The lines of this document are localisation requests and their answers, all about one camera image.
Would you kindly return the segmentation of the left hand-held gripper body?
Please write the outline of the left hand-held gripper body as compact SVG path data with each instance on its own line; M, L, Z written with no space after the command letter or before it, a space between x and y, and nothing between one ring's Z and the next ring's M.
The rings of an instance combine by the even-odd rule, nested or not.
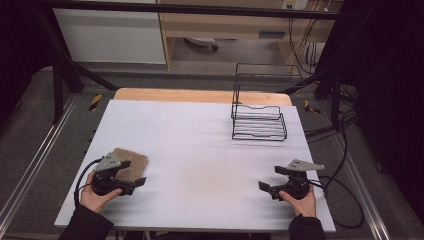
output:
M97 195L106 195L115 189L121 189L121 196L131 195L135 189L134 183L115 179L120 166L120 161L112 153L104 156L94 168L92 189Z

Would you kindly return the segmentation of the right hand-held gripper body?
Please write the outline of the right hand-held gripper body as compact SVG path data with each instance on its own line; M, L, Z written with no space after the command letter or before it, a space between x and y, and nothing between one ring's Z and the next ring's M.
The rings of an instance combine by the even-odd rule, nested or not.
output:
M323 165L299 159L294 159L285 168L291 171L291 173L289 175L285 175L288 177L288 181L285 184L273 186L275 188L275 192L270 194L273 200L283 201L283 198L279 196L280 191L285 191L298 200L304 198L308 193L310 184L307 177L307 171L325 169Z

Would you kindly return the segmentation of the brown towel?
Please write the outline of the brown towel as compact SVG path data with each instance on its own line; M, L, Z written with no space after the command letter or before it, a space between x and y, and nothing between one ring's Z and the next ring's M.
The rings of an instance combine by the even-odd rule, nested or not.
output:
M131 161L131 165L125 169L119 169L115 179L119 181L135 182L143 177L147 167L148 157L123 148L115 148L112 153L121 161Z

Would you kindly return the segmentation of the black wire rack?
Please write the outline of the black wire rack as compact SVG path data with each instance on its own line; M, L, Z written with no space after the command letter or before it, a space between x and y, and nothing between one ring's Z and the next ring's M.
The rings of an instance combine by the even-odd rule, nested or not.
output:
M249 103L253 93L283 93L304 87L297 65L237 63L232 97L234 140L284 141L287 139L281 103Z

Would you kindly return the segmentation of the person's right hand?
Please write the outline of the person's right hand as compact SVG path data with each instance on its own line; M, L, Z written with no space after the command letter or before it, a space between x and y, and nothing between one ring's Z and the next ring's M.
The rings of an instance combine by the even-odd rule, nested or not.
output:
M292 206L296 216L302 215L303 217L317 217L316 198L314 194L314 187L312 185L309 186L307 195L300 200L295 199L285 191L280 191L279 196Z

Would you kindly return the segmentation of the white table cover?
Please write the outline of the white table cover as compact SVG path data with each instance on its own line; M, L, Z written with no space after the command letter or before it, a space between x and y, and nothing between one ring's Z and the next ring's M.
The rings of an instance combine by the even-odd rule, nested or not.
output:
M112 200L103 215L120 229L283 232L293 211L258 187L312 159L295 107L282 110L285 141L235 140L228 104L112 100L81 164L115 148L148 158L146 183Z

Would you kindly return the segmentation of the black metal stand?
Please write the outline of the black metal stand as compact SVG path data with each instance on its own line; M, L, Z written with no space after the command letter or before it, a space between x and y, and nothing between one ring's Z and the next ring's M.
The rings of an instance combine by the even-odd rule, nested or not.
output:
M79 77L82 74L108 90L118 90L119 87L97 76L93 72L75 62L69 50L60 39L51 21L48 19L46 10L35 9L35 18L52 47L53 59L53 86L54 86L54 120L56 124L64 115L63 83L66 83L72 93L81 93L84 85Z
M291 95L297 90L305 88L316 81L318 81L318 86L314 91L314 96L317 100L322 100L328 95L331 96L330 123L336 129L339 129L338 121L341 93L341 68L339 63L333 60L323 63L311 76L283 90L282 93Z

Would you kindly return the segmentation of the wooden table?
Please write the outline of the wooden table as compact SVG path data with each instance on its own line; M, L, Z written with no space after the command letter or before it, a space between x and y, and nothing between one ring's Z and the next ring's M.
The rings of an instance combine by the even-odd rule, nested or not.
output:
M232 91L153 89L153 88L121 88L116 91L114 100L166 101L227 103L234 100L247 105L291 106L292 101L286 94L264 92L241 92L233 96Z

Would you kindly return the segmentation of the white cabinet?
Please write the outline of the white cabinet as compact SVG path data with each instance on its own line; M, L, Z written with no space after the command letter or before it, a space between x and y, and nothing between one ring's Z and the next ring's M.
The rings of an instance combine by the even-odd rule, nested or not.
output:
M75 61L166 62L157 13L67 9L54 13Z

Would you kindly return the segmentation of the black curtain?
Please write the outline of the black curtain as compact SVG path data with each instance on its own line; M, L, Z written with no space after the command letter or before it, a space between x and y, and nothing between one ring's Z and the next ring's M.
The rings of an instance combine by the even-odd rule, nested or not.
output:
M424 224L424 0L344 0L341 10L357 19L334 24L320 62L350 51L341 80L357 88L376 157Z
M0 0L0 126L39 70L52 65L30 0Z

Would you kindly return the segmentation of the office chair base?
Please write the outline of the office chair base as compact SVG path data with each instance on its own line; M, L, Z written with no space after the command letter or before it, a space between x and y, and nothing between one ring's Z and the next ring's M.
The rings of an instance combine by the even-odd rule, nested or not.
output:
M214 38L186 37L185 40L199 46L210 47L213 51L217 51L219 49Z

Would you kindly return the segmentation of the light wooden desk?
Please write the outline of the light wooden desk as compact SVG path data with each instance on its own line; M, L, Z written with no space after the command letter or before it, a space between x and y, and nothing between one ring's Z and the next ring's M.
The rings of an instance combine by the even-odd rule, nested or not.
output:
M282 9L283 0L156 0L159 4ZM335 11L344 0L308 0L306 11ZM283 62L298 64L308 43L324 43L333 28L332 20L277 19L269 17L174 14L159 15L166 61L173 58L177 38L264 39L277 43Z

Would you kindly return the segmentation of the white power outlet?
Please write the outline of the white power outlet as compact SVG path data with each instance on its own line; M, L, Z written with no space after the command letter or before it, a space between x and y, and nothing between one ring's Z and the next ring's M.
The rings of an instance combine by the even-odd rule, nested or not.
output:
M283 0L282 9L288 10L305 10L308 0Z

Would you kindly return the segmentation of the aluminium floor rail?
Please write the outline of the aluminium floor rail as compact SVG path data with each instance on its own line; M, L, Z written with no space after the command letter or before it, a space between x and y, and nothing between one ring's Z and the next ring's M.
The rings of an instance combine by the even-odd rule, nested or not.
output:
M78 98L78 94L71 94L70 97L67 99L64 106L63 115L59 118L57 123L53 124L50 127L49 132L43 139L35 155L32 157L29 165L25 169L25 172L20 178L18 184L16 185L12 194L8 198L5 206L0 211L0 236L4 235L7 231L7 228L9 227L16 212L22 204L27 192L29 191L32 183L34 182L34 179L38 175L38 172L42 168L52 147L54 146L69 116L71 115Z
M357 170L351 156L347 151L346 141L341 135L333 136L333 140L337 146L340 156L344 159L343 166L347 172L347 176L353 191L363 207L365 219L374 236L374 239L390 240L390 234L386 228L386 225L378 212L378 209L365 185L365 182L363 181L359 171Z

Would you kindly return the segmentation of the black horizontal frame bar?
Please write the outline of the black horizontal frame bar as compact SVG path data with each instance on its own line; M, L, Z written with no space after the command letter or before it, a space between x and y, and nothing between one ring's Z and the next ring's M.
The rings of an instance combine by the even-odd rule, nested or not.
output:
M356 12L253 9L246 7L200 5L148 4L75 0L34 0L34 3L40 7L47 8L96 11L203 14L317 20L352 20L357 17Z

